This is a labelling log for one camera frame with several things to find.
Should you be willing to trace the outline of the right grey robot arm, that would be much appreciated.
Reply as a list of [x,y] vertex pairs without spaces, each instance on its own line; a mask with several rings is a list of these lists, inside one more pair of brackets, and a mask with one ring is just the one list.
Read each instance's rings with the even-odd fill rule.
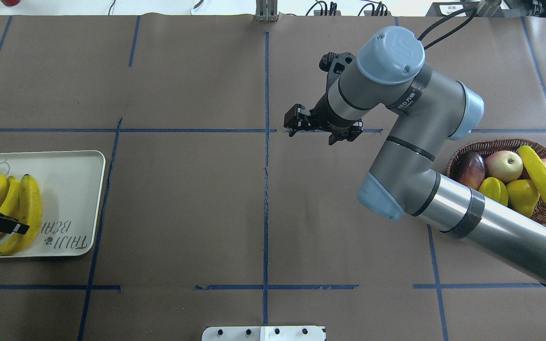
[[420,218],[468,242],[546,288],[546,226],[451,179],[438,154],[466,138],[485,104],[462,81],[425,61],[416,35],[401,26],[376,32],[356,54],[332,54],[320,68],[325,91],[313,108],[295,104],[282,125],[290,136],[321,130],[328,144],[353,142],[363,118],[384,106],[397,115],[358,190],[358,201],[392,221]]

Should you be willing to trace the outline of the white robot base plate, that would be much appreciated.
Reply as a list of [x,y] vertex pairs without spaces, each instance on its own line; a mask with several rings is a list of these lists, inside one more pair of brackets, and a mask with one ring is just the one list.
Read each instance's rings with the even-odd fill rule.
[[327,341],[325,327],[288,326],[213,326],[204,330],[202,341]]

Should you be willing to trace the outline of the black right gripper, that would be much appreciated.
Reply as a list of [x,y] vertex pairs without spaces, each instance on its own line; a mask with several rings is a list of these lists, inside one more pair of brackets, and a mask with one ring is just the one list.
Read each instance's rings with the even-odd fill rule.
[[353,142],[363,132],[363,122],[340,117],[332,110],[327,95],[323,95],[311,110],[301,104],[294,104],[284,115],[284,127],[289,137],[313,129],[329,132],[328,145],[342,141]]

